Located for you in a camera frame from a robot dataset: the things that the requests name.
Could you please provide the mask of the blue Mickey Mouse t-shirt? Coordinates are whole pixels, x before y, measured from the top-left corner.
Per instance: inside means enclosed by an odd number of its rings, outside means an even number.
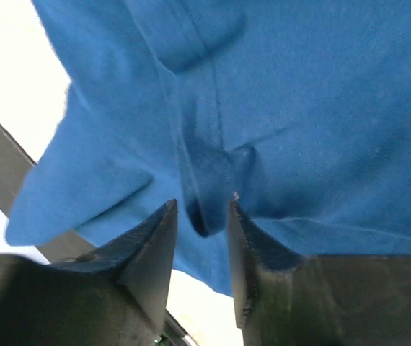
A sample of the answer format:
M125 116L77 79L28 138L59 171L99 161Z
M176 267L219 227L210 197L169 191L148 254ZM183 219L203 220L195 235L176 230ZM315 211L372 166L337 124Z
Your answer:
M301 254L411 254L411 1L35 1L70 76L6 241L101 246L176 199L230 294L236 198Z

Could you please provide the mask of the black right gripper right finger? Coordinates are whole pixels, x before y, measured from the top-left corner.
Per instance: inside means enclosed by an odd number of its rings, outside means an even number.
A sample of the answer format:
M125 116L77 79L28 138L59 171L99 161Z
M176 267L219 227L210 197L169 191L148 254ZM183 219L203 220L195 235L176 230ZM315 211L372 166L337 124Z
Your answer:
M411 345L411 256L303 256L235 201L227 235L246 345Z

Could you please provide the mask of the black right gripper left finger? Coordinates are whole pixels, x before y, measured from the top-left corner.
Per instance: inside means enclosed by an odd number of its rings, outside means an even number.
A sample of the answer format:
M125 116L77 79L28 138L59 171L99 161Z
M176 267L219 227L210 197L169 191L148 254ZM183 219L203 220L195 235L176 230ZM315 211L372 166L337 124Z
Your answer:
M153 345L164 331L177 203L73 260L0 254L0 345Z

